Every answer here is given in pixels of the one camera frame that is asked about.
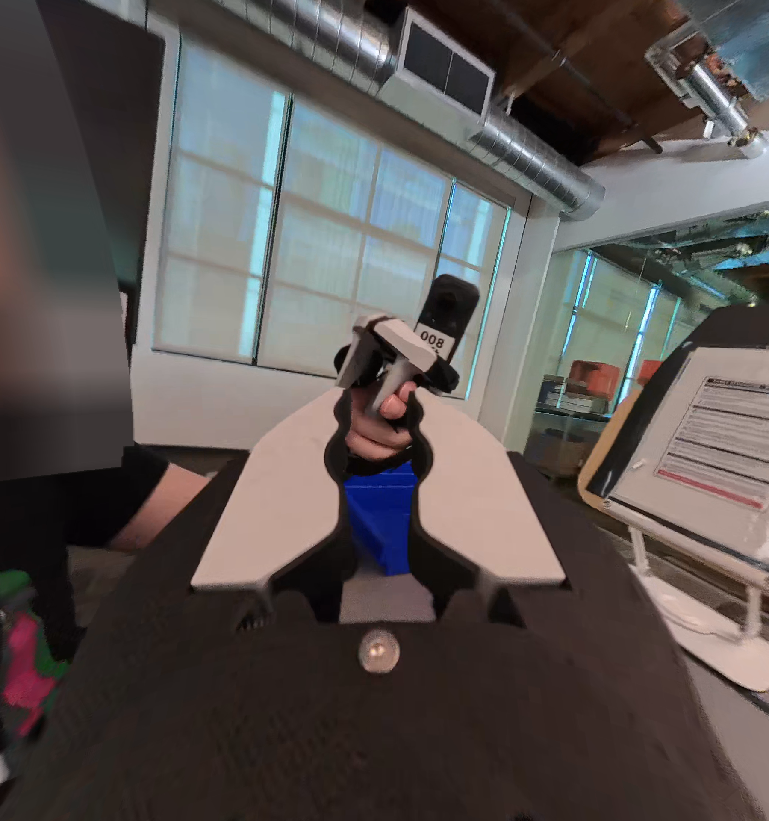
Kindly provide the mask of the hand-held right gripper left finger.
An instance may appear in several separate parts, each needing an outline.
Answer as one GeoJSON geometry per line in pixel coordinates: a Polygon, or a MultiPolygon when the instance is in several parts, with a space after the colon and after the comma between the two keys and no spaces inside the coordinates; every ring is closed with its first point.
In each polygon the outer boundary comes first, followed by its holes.
{"type": "Polygon", "coordinates": [[[263,436],[191,580],[194,590],[263,590],[338,535],[351,396],[339,387],[263,436]]]}

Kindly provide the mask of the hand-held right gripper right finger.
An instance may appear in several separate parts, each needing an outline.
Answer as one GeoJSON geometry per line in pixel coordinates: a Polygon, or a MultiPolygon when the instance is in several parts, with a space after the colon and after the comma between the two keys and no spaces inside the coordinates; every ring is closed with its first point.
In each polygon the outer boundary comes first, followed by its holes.
{"type": "Polygon", "coordinates": [[[410,411],[417,535],[477,585],[561,585],[566,573],[502,444],[428,390],[410,411]]]}

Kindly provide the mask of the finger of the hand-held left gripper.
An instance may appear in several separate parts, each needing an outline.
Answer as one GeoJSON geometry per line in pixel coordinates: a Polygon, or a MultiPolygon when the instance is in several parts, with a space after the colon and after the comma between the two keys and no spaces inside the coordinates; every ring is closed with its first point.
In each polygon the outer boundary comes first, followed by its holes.
{"type": "Polygon", "coordinates": [[[373,333],[420,373],[427,373],[438,360],[449,361],[453,336],[420,323],[415,331],[404,321],[382,318],[374,322],[373,333]]]}
{"type": "Polygon", "coordinates": [[[383,359],[374,328],[385,319],[385,314],[363,314],[354,320],[350,343],[335,356],[336,387],[362,387],[375,380],[383,359]]]}

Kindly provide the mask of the blue plastic bin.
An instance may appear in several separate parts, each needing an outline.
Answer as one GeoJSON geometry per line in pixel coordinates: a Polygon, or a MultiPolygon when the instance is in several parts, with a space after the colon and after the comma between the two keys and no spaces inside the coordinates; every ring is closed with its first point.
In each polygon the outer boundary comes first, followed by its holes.
{"type": "Polygon", "coordinates": [[[410,461],[345,481],[353,537],[386,576],[410,573],[408,534],[416,482],[410,461]]]}

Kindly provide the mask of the person's left forearm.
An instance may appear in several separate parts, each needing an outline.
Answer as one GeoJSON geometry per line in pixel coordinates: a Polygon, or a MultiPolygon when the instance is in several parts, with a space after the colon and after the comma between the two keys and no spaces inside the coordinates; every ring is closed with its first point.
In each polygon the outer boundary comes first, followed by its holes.
{"type": "Polygon", "coordinates": [[[201,493],[212,475],[199,475],[169,462],[153,492],[133,517],[105,544],[118,552],[137,552],[153,540],[201,493]]]}

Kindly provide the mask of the person's left hand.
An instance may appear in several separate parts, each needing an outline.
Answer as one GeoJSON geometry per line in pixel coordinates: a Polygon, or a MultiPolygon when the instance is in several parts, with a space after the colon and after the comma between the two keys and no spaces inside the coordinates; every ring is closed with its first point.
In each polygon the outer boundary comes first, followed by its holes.
{"type": "Polygon", "coordinates": [[[368,461],[383,461],[405,451],[412,439],[401,419],[407,413],[408,398],[416,388],[414,381],[400,385],[372,416],[368,409],[379,392],[379,385],[352,388],[351,426],[346,437],[350,452],[368,461]]]}

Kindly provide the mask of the black wristband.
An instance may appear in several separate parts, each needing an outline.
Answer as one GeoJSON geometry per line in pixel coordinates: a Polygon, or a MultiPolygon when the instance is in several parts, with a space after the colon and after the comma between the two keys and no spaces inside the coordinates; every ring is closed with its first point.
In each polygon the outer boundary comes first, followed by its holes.
{"type": "Polygon", "coordinates": [[[413,447],[408,446],[404,450],[385,458],[365,458],[355,454],[348,448],[348,458],[344,470],[345,480],[351,477],[369,477],[382,474],[389,470],[399,469],[410,462],[413,455],[413,447]]]}

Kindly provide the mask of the metal shelf with boxes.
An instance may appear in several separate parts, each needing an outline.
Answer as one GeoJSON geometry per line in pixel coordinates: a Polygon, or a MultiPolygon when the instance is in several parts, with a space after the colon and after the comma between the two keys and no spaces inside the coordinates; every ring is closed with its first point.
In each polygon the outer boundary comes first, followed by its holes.
{"type": "Polygon", "coordinates": [[[613,404],[589,395],[567,375],[543,375],[533,410],[524,458],[545,478],[574,479],[589,458],[607,422],[613,404]]]}

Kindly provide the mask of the white framed window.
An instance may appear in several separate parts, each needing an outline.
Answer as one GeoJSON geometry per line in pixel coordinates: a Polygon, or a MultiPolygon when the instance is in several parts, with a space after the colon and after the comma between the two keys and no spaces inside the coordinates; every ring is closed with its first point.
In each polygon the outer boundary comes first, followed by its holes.
{"type": "Polygon", "coordinates": [[[480,292],[452,357],[466,399],[509,215],[183,39],[154,347],[327,376],[356,318],[415,325],[451,275],[480,292]]]}

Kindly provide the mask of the instruction sign on stand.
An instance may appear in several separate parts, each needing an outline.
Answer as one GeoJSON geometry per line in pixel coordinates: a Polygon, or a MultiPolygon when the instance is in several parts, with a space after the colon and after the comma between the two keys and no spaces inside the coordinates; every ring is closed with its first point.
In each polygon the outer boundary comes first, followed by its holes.
{"type": "MultiPolygon", "coordinates": [[[[619,520],[605,505],[605,493],[618,479],[637,442],[646,431],[661,400],[697,347],[748,347],[769,349],[769,304],[758,307],[732,305],[711,313],[658,366],[648,381],[646,398],[639,392],[627,396],[607,423],[579,475],[578,492],[586,505],[602,513],[605,522],[619,520]]],[[[647,551],[690,571],[729,594],[742,599],[739,585],[747,585],[751,573],[759,574],[743,559],[734,558],[705,544],[692,551],[677,544],[681,532],[673,526],[668,535],[647,527],[647,551]]]]}

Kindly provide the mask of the orange storage boxes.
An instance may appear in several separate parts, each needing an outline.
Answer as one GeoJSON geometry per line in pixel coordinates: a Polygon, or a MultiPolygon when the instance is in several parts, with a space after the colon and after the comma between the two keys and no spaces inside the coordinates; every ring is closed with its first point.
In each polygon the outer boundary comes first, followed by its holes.
{"type": "Polygon", "coordinates": [[[661,364],[660,360],[644,360],[635,377],[626,377],[622,376],[622,370],[613,364],[575,360],[567,380],[584,386],[589,395],[600,396],[614,404],[624,398],[634,385],[646,385],[661,364]]]}

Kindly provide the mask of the white air vent grille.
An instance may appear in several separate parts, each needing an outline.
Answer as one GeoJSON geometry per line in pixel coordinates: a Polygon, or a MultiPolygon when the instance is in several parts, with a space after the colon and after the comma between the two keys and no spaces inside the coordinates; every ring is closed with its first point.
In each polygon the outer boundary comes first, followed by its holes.
{"type": "Polygon", "coordinates": [[[409,6],[392,29],[380,103],[462,145],[482,130],[495,72],[409,6]]]}

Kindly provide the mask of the black partition panel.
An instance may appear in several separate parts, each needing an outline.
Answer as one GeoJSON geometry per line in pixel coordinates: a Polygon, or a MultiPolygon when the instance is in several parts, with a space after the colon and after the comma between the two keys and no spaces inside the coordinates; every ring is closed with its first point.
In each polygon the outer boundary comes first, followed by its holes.
{"type": "Polygon", "coordinates": [[[82,1],[38,1],[82,134],[119,282],[141,276],[164,41],[82,1]]]}

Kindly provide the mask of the silver round pipe ducts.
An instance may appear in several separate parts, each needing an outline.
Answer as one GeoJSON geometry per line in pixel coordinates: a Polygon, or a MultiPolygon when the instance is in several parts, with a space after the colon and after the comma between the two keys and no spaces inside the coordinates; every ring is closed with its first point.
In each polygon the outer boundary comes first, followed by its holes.
{"type": "Polygon", "coordinates": [[[719,130],[728,145],[746,159],[758,159],[769,146],[764,133],[749,121],[727,80],[710,67],[715,53],[697,31],[663,38],[645,53],[646,62],[679,101],[704,116],[704,137],[719,130]]]}

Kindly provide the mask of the silver spiral air duct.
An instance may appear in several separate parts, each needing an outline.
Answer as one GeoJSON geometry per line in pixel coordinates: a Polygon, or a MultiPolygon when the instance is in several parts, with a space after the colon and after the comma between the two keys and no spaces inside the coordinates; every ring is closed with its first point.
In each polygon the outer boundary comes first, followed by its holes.
{"type": "MultiPolygon", "coordinates": [[[[238,2],[236,8],[251,25],[376,99],[391,69],[395,24],[386,26],[349,2],[238,2]]],[[[600,183],[492,99],[482,130],[455,146],[545,200],[566,219],[588,219],[604,201],[600,183]]]]}

